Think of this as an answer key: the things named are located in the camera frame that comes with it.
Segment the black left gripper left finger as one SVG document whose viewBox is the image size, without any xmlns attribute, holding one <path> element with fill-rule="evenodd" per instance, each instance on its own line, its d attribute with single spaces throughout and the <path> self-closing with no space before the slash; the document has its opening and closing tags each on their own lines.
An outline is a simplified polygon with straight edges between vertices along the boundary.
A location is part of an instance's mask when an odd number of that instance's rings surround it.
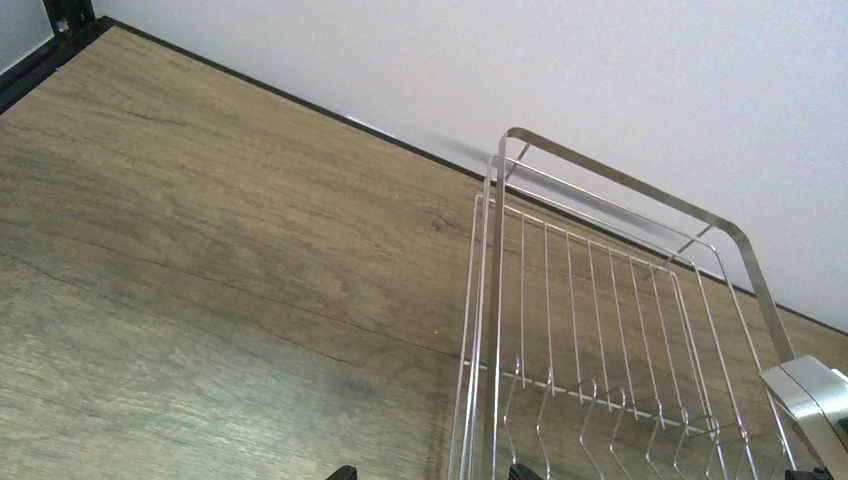
<svg viewBox="0 0 848 480">
<path fill-rule="evenodd" d="M 352 465 L 343 465 L 331 473 L 326 480 L 357 480 L 358 470 Z"/>
</svg>

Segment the metal wire dish rack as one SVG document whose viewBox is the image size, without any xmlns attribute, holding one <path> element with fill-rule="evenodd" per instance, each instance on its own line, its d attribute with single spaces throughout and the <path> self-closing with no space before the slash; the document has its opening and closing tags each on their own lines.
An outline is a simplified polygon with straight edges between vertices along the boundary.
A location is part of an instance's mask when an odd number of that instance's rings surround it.
<svg viewBox="0 0 848 480">
<path fill-rule="evenodd" d="M 474 200 L 450 479 L 780 479 L 795 357 L 743 231 L 521 127 Z"/>
</svg>

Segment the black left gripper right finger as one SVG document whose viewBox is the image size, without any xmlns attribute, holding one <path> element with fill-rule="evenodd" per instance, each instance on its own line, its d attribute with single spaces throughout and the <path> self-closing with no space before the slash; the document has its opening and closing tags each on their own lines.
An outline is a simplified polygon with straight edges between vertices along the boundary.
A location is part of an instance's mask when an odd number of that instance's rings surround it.
<svg viewBox="0 0 848 480">
<path fill-rule="evenodd" d="M 521 463 L 514 463 L 509 467 L 509 480 L 544 480 L 532 468 Z"/>
</svg>

